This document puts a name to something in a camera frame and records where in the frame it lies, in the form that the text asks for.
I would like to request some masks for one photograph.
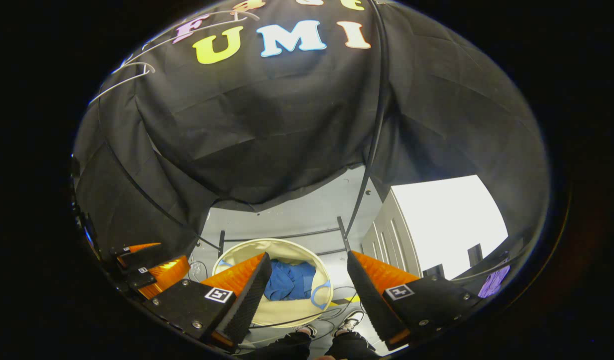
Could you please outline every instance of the blue fabric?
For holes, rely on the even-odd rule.
[[[271,269],[271,277],[265,287],[265,296],[270,301],[311,298],[311,283],[316,268],[308,262],[290,265],[273,259]]]

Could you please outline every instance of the floor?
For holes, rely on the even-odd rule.
[[[202,237],[214,244],[218,244],[221,230],[225,230],[225,237],[227,239],[273,238],[282,235],[308,233],[337,228],[336,217],[338,216],[343,219],[346,227],[353,212],[363,173],[363,166],[348,170],[343,175],[332,180],[332,182],[306,196],[282,203],[260,213],[211,209],[209,219],[202,231]],[[359,252],[362,252],[361,239],[371,226],[382,205],[378,193],[375,191],[373,184],[371,184],[371,180],[369,180],[366,190],[369,191],[369,194],[364,194],[361,207],[358,210],[348,236],[351,249]],[[339,231],[305,237],[293,237],[287,240],[300,244],[314,253],[324,253],[344,248]],[[225,242],[225,251],[236,246],[236,244],[239,243]],[[209,271],[209,275],[211,275],[211,269],[213,269],[213,265],[218,259],[218,251],[203,245],[194,249],[192,258],[194,261],[203,262]],[[334,300],[354,296],[354,289],[347,288],[353,287],[353,284],[346,271],[346,253],[340,251],[321,255],[320,259],[324,262],[325,267],[327,267],[327,272],[329,272],[329,277],[334,287]],[[201,281],[204,278],[204,268],[199,263],[195,264],[190,271],[190,279]],[[328,314],[321,316],[323,319],[329,319],[335,327],[343,321],[346,314],[360,308],[360,303],[356,301],[336,307],[329,307],[329,309],[332,309],[330,314],[336,315],[338,313],[338,310],[334,310],[336,308],[342,308],[345,311],[333,318]],[[326,335],[332,330],[330,323],[319,319],[314,321],[313,325],[318,329],[316,337],[321,338],[311,342],[310,359],[324,355],[332,342],[332,337]],[[244,349],[266,346],[275,341],[276,338],[283,337],[289,331],[291,330],[272,327],[252,329],[251,333],[245,338],[245,342],[241,345],[241,348],[243,348],[241,352],[249,351]],[[392,353],[378,339],[378,335],[373,330],[368,316],[356,327],[356,331],[361,333],[381,356]]]

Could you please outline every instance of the white shoe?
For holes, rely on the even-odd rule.
[[[312,338],[312,339],[315,338],[316,334],[318,333],[318,330],[315,327],[311,326],[311,324],[307,324],[307,325],[304,325],[304,326],[296,326],[296,327],[293,328],[293,330],[295,332],[298,332],[298,330],[301,330],[301,329],[309,330],[311,332],[309,334],[309,337]]]
[[[345,317],[345,321],[338,326],[338,329],[331,334],[332,337],[336,336],[336,333],[340,330],[348,331],[349,333],[353,331],[353,329],[362,321],[364,317],[363,310],[356,310],[350,312],[347,317]]]

